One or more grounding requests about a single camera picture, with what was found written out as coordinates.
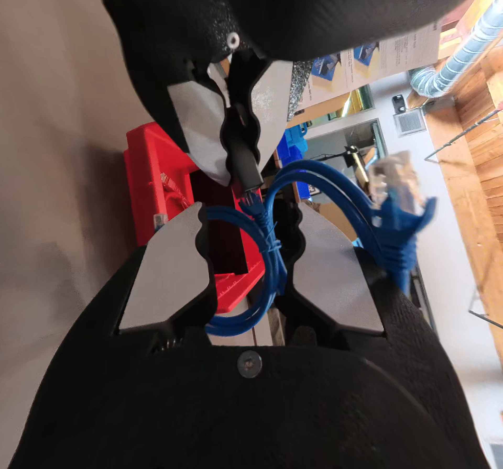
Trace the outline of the blue plastic bin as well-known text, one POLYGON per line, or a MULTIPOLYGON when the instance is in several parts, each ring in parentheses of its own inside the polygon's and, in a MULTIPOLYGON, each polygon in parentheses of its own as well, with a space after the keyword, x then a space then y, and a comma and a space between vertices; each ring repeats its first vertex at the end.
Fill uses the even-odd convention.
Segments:
POLYGON ((313 198, 320 195, 321 191, 309 183, 295 181, 292 183, 293 189, 297 191, 299 200, 313 202, 313 198))

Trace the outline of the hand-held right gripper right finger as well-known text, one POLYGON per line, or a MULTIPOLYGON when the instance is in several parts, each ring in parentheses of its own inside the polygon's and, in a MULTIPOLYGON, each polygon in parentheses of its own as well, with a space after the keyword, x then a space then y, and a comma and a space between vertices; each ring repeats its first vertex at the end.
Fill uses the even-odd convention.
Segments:
POLYGON ((307 205, 293 227, 299 248, 287 261, 284 315, 318 336, 350 331, 383 336, 384 327, 352 242, 307 205))

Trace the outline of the spiral metal duct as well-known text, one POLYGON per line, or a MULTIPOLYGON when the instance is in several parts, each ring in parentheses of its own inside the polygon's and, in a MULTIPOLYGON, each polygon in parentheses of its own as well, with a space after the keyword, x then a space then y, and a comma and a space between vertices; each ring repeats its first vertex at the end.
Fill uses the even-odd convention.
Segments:
POLYGON ((412 89, 419 95, 438 98, 451 91, 489 46, 502 36, 502 0, 495 0, 480 16, 469 37, 436 71, 433 66, 409 72, 412 89))

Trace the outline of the printed instruction sheet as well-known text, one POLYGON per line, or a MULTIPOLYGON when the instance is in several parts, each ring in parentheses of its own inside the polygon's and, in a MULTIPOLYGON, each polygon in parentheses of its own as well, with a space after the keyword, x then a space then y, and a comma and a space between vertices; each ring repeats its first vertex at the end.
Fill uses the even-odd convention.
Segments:
POLYGON ((344 95, 381 78, 438 60, 441 25, 375 41, 313 61, 297 111, 344 95))

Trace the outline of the red plastic bin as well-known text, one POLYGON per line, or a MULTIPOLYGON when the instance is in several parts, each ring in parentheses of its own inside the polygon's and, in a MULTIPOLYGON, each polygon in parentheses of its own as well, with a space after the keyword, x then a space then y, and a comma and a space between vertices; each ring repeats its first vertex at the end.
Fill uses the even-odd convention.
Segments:
MULTIPOLYGON (((214 182, 198 169, 156 123, 127 133, 124 151, 136 242, 144 246, 155 233, 156 214, 170 221, 194 202, 234 208, 243 213, 232 187, 214 182)), ((217 315, 231 312, 265 273, 255 241, 223 221, 208 225, 209 257, 215 272, 217 315)))

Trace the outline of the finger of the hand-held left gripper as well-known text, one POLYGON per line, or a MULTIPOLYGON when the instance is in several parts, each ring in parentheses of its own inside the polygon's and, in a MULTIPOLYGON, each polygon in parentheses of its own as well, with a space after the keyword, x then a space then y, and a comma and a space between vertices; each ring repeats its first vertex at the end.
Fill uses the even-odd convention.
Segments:
POLYGON ((257 172, 265 168, 286 129, 293 63, 253 60, 248 100, 248 146, 257 172))
POLYGON ((170 85, 168 94, 188 146, 188 156, 214 182, 229 186, 227 151, 221 141, 226 112, 221 92, 190 81, 170 85))

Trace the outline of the black ethernet adapter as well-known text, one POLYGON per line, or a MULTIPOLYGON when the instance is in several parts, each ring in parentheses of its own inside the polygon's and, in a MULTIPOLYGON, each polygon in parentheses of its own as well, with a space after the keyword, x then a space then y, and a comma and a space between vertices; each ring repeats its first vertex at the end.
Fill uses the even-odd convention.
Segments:
POLYGON ((242 106, 226 110, 220 139, 226 151, 225 167, 237 197, 244 197, 263 184, 257 151, 259 132, 256 122, 248 119, 242 106))

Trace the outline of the blue handled tote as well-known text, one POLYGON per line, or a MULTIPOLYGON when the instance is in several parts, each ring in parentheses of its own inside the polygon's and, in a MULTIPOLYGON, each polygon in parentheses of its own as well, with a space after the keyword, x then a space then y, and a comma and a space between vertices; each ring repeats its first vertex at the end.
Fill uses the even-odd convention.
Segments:
POLYGON ((307 131, 307 123, 301 123, 285 130, 276 148, 278 160, 283 167, 304 158, 308 150, 307 141, 305 140, 307 131))

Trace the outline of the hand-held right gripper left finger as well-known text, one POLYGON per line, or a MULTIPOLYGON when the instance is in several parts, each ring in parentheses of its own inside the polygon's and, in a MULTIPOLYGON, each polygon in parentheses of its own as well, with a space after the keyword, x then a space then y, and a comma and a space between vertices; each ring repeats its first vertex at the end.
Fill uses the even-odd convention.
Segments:
POLYGON ((206 206, 197 202, 164 224, 148 241, 120 320, 128 331, 167 321, 181 322, 195 310, 204 326, 217 309, 208 256, 206 206))

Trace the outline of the grey desk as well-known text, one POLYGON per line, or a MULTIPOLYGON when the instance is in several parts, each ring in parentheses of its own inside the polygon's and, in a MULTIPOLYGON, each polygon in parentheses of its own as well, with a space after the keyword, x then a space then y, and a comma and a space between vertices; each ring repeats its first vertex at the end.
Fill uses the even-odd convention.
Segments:
POLYGON ((135 249, 122 151, 149 121, 102 0, 1 0, 1 468, 66 332, 135 249))

